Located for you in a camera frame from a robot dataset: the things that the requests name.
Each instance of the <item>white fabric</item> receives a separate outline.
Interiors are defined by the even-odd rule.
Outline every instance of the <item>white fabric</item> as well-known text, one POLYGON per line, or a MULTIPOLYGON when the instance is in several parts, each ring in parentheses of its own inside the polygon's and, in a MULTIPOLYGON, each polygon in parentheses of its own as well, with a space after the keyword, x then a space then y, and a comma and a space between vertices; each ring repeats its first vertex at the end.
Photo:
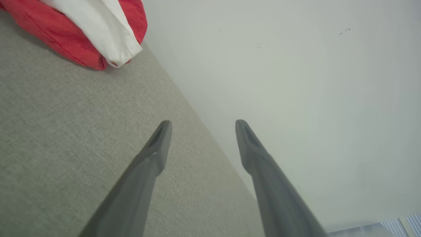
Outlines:
POLYGON ((41 1, 72 20, 113 67, 142 51, 118 0, 41 1))

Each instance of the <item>red cushion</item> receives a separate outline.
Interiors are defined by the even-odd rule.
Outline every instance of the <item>red cushion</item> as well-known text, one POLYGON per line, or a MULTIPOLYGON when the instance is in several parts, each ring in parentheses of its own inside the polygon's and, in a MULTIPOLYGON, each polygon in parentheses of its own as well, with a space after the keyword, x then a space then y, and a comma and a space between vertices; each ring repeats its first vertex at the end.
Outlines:
MULTIPOLYGON (((147 29, 140 0, 119 0, 137 41, 142 43, 147 29)), ((80 65, 104 70, 107 62, 85 34, 69 18, 38 0, 0 0, 0 7, 29 34, 80 65)))

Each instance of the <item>fabric item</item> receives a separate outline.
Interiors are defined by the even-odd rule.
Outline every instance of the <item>fabric item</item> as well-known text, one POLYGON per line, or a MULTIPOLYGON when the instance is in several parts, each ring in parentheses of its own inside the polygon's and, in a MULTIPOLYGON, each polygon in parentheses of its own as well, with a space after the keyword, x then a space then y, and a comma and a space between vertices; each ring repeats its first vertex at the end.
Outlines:
MULTIPOLYGON (((107 62, 83 31, 64 14, 38 0, 0 0, 0 5, 31 35, 80 65, 104 70, 107 62)), ((128 24, 138 43, 142 43, 147 21, 140 0, 120 0, 128 24)))
POLYGON ((144 237, 264 235, 257 201, 144 44, 98 72, 2 11, 0 35, 0 236, 78 236, 165 119, 173 135, 144 237))
POLYGON ((64 13, 113 67, 121 67, 142 47, 118 0, 41 0, 64 13))

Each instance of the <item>wall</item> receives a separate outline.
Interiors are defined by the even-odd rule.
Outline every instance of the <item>wall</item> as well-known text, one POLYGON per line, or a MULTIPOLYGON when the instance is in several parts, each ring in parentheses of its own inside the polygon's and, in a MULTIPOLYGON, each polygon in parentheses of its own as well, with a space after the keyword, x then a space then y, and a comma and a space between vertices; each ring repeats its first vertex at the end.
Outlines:
POLYGON ((421 210, 420 1, 144 6, 146 43, 252 193, 236 119, 328 231, 421 210))

